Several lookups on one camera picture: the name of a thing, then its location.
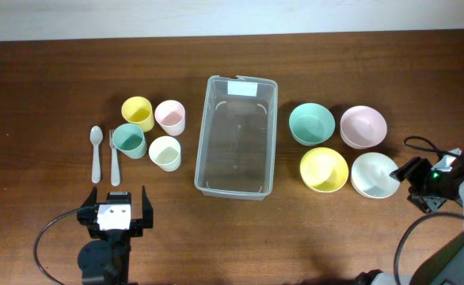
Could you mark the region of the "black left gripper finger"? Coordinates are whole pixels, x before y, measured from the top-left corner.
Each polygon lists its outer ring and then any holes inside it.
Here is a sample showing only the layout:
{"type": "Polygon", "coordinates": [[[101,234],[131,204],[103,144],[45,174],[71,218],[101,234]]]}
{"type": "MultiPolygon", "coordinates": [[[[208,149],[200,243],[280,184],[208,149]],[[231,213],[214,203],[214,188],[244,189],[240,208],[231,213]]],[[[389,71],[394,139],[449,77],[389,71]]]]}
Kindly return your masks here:
{"type": "Polygon", "coordinates": [[[82,204],[82,208],[91,208],[94,209],[97,206],[97,187],[94,186],[89,196],[86,198],[82,204]]]}
{"type": "Polygon", "coordinates": [[[143,207],[143,220],[154,219],[154,209],[147,197],[146,187],[142,186],[142,207],[143,207]]]}

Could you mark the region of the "white plastic bowl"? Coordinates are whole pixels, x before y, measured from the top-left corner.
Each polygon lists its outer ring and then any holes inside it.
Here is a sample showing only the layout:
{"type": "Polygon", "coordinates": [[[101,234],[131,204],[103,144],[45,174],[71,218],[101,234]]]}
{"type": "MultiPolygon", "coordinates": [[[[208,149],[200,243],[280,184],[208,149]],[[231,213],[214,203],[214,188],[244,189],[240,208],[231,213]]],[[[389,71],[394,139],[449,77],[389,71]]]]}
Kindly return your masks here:
{"type": "Polygon", "coordinates": [[[401,184],[390,176],[397,169],[396,163],[385,154],[377,152],[362,154],[352,164],[352,187],[367,198],[388,198],[401,184]]]}

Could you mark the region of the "green plastic cup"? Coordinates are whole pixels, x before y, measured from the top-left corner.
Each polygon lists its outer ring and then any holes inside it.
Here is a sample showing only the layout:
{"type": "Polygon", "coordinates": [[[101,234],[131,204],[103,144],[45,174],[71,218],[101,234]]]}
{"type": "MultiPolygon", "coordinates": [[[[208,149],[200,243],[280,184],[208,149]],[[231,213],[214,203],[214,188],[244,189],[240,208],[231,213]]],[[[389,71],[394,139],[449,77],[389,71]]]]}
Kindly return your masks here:
{"type": "Polygon", "coordinates": [[[112,141],[117,150],[131,159],[140,159],[147,152],[144,132],[133,123],[117,127],[112,133],[112,141]]]}

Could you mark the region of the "pink plastic bowl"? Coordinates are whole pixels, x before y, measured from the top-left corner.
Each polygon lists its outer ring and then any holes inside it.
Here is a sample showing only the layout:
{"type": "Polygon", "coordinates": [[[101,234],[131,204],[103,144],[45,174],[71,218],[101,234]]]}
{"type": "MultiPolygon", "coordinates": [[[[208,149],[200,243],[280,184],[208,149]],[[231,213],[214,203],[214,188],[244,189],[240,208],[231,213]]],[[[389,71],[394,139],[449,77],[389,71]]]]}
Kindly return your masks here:
{"type": "Polygon", "coordinates": [[[368,106],[351,107],[340,119],[340,137],[345,144],[355,149],[377,146],[385,139],[386,134],[385,118],[368,106]]]}

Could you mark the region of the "yellow plastic cup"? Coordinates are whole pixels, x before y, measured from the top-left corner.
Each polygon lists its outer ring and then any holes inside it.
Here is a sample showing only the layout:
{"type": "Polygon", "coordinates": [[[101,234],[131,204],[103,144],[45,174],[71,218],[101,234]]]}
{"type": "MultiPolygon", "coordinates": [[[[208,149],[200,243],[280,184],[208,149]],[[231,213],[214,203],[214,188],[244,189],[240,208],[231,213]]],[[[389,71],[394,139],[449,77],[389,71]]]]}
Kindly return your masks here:
{"type": "Polygon", "coordinates": [[[152,104],[145,97],[130,97],[121,107],[122,117],[131,124],[136,124],[143,132],[154,127],[154,111],[152,104]]]}

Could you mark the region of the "pink plastic cup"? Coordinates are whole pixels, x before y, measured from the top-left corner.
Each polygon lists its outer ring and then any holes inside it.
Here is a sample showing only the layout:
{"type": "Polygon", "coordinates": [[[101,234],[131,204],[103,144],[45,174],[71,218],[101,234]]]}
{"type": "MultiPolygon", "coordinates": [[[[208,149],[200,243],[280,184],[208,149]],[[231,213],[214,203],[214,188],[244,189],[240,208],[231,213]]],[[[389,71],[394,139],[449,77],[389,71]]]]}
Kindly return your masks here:
{"type": "Polygon", "coordinates": [[[154,118],[168,135],[178,136],[185,129],[185,109],[179,101],[163,101],[155,109],[154,118]]]}

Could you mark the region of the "yellow plastic bowl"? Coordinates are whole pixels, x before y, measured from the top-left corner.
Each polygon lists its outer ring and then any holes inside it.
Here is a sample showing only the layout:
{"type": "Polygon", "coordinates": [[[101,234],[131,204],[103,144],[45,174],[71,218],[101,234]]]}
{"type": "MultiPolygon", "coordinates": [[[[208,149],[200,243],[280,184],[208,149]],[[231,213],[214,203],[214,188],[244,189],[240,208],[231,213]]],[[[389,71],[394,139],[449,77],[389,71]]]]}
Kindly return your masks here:
{"type": "Polygon", "coordinates": [[[317,147],[302,156],[299,172],[308,188],[315,192],[330,193],[346,184],[349,168],[344,157],[337,151],[317,147]]]}

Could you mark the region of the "green plastic bowl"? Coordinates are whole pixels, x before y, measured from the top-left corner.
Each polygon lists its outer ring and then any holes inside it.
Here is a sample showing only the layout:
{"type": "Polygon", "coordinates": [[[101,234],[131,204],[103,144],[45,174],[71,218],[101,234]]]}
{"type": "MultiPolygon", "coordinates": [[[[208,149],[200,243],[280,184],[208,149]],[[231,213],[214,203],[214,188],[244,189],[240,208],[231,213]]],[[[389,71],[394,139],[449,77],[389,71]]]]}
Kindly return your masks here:
{"type": "Polygon", "coordinates": [[[304,146],[323,143],[333,135],[335,127],[333,114],[316,103],[301,104],[289,116],[291,134],[304,146]]]}

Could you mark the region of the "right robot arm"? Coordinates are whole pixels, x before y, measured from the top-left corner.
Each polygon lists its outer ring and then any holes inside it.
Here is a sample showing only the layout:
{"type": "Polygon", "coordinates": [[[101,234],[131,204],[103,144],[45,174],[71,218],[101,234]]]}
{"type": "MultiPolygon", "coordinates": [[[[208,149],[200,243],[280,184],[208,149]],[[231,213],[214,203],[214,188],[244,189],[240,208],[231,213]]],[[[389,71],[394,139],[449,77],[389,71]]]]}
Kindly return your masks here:
{"type": "Polygon", "coordinates": [[[436,164],[414,157],[390,173],[398,182],[409,182],[410,203],[424,212],[403,233],[394,254],[393,272],[380,269],[361,272],[352,284],[464,284],[464,149],[441,150],[428,139],[409,136],[403,145],[414,150],[434,153],[436,164]],[[462,231],[424,261],[412,275],[400,274],[401,252],[409,236],[423,222],[432,219],[454,219],[462,231]]]}

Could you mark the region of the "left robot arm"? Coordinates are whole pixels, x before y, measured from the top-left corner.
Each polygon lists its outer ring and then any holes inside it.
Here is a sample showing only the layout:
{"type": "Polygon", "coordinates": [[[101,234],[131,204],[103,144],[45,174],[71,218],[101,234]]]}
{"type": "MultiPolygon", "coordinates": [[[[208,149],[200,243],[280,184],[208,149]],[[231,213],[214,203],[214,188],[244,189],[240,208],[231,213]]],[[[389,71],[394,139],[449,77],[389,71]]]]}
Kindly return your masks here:
{"type": "Polygon", "coordinates": [[[154,225],[154,209],[142,189],[142,217],[132,218],[131,193],[110,192],[97,202],[93,188],[77,213],[92,239],[78,254],[84,284],[127,284],[131,239],[143,236],[154,225]]]}

